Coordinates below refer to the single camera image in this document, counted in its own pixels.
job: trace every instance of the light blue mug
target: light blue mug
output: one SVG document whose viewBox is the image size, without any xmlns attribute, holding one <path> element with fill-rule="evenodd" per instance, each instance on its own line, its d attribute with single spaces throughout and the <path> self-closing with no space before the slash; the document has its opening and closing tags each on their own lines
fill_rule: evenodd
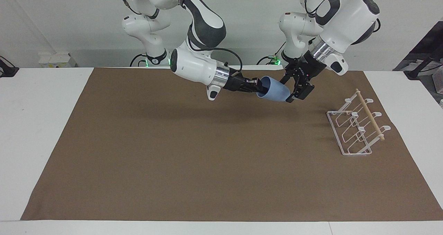
<svg viewBox="0 0 443 235">
<path fill-rule="evenodd" d="M 268 99 L 271 101 L 286 101 L 291 95 L 291 91 L 279 81 L 265 76 L 261 78 L 261 83 L 263 87 L 268 88 L 268 92 L 266 94 L 257 92 L 257 96 L 259 98 Z"/>
</svg>

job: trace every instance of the power strip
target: power strip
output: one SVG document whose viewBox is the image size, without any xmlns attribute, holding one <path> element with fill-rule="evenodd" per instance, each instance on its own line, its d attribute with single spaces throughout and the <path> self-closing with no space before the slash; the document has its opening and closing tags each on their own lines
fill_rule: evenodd
<svg viewBox="0 0 443 235">
<path fill-rule="evenodd" d="M 70 68 L 78 67 L 69 53 L 41 54 L 38 61 L 41 68 Z"/>
</svg>

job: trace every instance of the wooden dowel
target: wooden dowel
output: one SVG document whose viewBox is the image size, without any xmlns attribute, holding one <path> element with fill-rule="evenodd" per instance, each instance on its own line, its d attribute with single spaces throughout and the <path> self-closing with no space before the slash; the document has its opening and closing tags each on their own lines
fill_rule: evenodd
<svg viewBox="0 0 443 235">
<path fill-rule="evenodd" d="M 380 128 L 378 127 L 377 122 L 375 121 L 375 118 L 372 116 L 371 111 L 368 108 L 368 105 L 366 104 L 366 102 L 364 101 L 364 98 L 361 96 L 361 93 L 358 89 L 356 89 L 356 93 L 359 96 L 360 102 L 363 105 L 364 111 L 366 112 L 366 114 L 368 115 L 369 119 L 371 120 L 372 126 L 374 126 L 375 131 L 377 132 L 377 135 L 381 135 L 380 140 L 384 141 L 385 140 L 385 136 L 383 136 L 383 133 L 381 132 Z"/>
</svg>

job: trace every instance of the white table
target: white table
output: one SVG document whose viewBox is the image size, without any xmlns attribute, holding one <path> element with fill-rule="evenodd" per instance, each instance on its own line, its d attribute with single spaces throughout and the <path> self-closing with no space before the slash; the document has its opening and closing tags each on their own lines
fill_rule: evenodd
<svg viewBox="0 0 443 235">
<path fill-rule="evenodd" d="M 263 69 L 251 66 L 248 69 Z M 18 221 L 93 68 L 21 69 L 0 79 L 0 234 L 443 234 L 434 222 Z M 366 72 L 443 207 L 443 110 L 402 72 Z"/>
</svg>

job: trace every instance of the brown paper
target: brown paper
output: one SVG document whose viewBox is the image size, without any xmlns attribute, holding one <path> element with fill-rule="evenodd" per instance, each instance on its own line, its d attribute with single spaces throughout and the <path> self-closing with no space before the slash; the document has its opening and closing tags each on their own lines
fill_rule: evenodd
<svg viewBox="0 0 443 235">
<path fill-rule="evenodd" d="M 168 70 L 95 69 L 22 219 L 443 220 L 364 74 L 312 82 L 293 104 L 226 90 L 209 101 Z M 372 155 L 346 157 L 326 112 L 356 88 L 392 130 Z"/>
</svg>

